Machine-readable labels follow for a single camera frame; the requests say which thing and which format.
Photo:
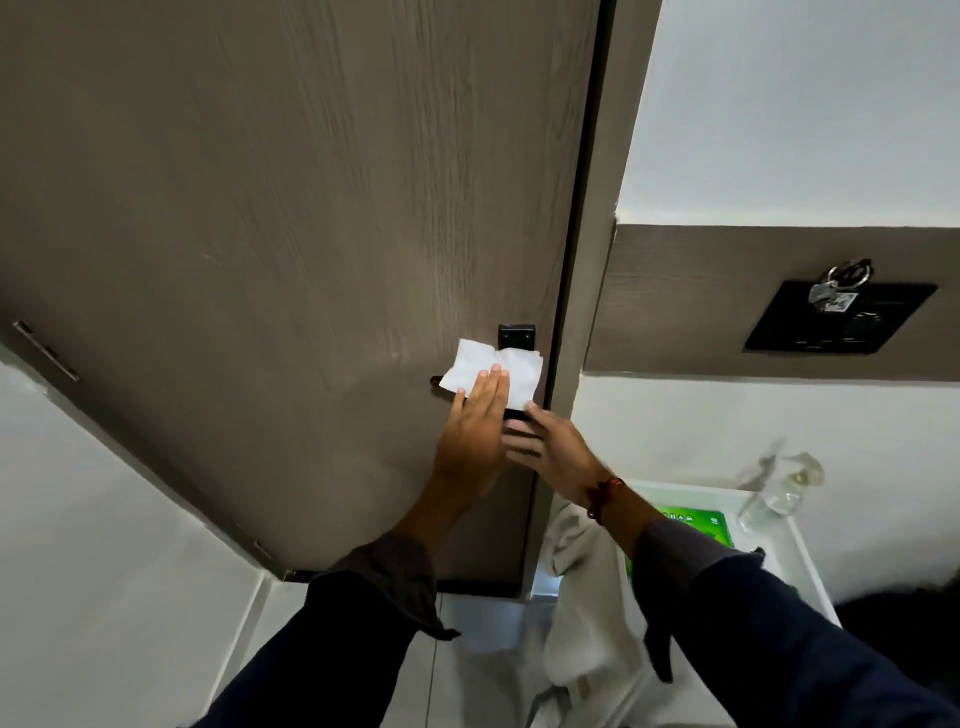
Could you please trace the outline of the white wipe cloth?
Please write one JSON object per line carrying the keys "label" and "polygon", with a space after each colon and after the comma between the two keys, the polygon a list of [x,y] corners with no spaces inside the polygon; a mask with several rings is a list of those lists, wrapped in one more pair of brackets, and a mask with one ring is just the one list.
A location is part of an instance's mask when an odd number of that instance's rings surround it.
{"label": "white wipe cloth", "polygon": [[510,400],[521,397],[534,400],[539,387],[545,359],[537,351],[519,349],[497,350],[492,345],[471,339],[460,339],[450,369],[442,376],[440,385],[446,389],[463,388],[469,397],[482,371],[501,365],[510,380]]}

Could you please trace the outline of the black wall switch panel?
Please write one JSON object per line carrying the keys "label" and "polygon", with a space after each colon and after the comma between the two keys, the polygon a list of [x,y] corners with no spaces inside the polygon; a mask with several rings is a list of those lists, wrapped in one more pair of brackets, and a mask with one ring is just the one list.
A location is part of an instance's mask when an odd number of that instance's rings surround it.
{"label": "black wall switch panel", "polygon": [[748,353],[870,356],[933,295],[932,283],[867,283],[818,308],[813,283],[786,280],[743,346]]}

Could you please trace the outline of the person's left hand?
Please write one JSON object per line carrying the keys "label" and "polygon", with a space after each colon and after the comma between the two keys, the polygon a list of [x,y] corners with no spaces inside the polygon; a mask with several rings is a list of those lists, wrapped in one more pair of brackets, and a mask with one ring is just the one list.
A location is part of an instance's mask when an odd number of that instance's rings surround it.
{"label": "person's left hand", "polygon": [[[480,377],[465,397],[461,417],[447,422],[440,434],[430,485],[445,502],[471,505],[493,487],[504,460],[502,418],[480,416]],[[503,370],[503,414],[510,379]]]}

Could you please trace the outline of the white towel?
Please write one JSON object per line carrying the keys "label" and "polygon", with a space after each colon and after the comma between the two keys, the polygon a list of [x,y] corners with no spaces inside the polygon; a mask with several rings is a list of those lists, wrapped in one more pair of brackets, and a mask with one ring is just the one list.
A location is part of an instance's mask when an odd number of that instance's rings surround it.
{"label": "white towel", "polygon": [[559,580],[541,657],[558,728],[623,728],[648,663],[631,628],[621,550],[570,503],[546,530],[540,564]]}

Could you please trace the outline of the person's right hand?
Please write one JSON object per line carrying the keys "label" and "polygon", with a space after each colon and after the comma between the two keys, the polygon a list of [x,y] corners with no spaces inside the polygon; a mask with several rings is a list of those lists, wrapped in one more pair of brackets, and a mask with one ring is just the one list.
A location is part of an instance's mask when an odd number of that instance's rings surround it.
{"label": "person's right hand", "polygon": [[592,508],[594,493],[614,477],[571,420],[542,408],[546,426],[545,455],[538,476],[558,495],[583,509]]}

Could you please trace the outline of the brown wood wall panel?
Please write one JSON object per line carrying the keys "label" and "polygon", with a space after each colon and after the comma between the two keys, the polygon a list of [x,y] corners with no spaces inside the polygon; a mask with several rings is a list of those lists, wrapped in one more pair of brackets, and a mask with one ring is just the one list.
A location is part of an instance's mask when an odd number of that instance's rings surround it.
{"label": "brown wood wall panel", "polygon": [[[875,352],[750,350],[784,284],[836,265],[935,290]],[[584,370],[695,379],[960,383],[960,227],[621,224]]]}

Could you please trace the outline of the green packet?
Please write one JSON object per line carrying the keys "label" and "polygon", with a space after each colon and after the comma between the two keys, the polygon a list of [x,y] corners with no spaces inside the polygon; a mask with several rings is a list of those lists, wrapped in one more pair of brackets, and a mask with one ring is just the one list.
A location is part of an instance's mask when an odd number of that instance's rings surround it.
{"label": "green packet", "polygon": [[668,508],[641,531],[625,556],[625,571],[629,579],[635,573],[652,574],[677,585],[688,584],[736,553],[723,514]]}

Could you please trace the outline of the person's right forearm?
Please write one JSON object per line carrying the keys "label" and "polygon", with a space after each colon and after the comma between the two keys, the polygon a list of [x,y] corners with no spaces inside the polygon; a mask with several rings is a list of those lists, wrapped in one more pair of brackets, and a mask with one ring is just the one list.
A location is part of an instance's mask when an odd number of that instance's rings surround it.
{"label": "person's right forearm", "polygon": [[[594,492],[587,515],[622,549],[661,516],[617,478]],[[737,552],[687,584],[632,577],[656,676],[673,679],[676,643],[737,728],[960,728],[960,710],[810,607]]]}

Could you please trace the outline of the metal door hinge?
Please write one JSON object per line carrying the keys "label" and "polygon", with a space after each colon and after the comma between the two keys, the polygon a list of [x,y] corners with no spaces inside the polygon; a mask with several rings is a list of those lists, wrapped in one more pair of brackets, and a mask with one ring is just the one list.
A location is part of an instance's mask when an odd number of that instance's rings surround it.
{"label": "metal door hinge", "polygon": [[48,361],[56,370],[62,373],[72,383],[81,383],[82,378],[78,371],[71,367],[51,346],[47,345],[42,337],[23,320],[13,320],[11,325],[30,346]]}

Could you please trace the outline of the person's left forearm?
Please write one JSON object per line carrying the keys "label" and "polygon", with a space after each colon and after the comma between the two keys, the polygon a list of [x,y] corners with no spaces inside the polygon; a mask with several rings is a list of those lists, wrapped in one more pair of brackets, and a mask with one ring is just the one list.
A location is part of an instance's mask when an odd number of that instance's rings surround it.
{"label": "person's left forearm", "polygon": [[379,728],[414,637],[451,641],[430,545],[487,481],[433,476],[400,526],[314,578],[293,616],[191,728]]}

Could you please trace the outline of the brown door frame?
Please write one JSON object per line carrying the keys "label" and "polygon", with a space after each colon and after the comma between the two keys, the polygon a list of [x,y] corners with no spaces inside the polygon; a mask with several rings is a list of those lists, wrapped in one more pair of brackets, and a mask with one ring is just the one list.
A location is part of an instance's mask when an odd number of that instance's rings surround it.
{"label": "brown door frame", "polygon": [[601,0],[543,403],[570,419],[664,0]]}

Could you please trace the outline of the clear spray bottle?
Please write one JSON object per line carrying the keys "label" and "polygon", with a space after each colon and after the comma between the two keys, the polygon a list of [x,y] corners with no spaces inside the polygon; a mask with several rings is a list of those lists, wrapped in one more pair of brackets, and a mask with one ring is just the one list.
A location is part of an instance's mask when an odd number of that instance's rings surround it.
{"label": "clear spray bottle", "polygon": [[744,530],[756,531],[774,518],[793,515],[810,489],[825,484],[822,463],[806,451],[791,454],[787,444],[786,438],[775,440],[742,472],[737,490],[749,497],[737,520]]}

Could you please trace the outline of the brown wooden door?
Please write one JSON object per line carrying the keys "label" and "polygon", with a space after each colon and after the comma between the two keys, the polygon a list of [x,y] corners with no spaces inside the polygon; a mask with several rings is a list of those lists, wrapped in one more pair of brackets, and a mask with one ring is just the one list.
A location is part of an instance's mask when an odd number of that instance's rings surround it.
{"label": "brown wooden door", "polygon": [[548,360],[600,4],[0,0],[0,337],[305,581],[421,490],[460,339]]}

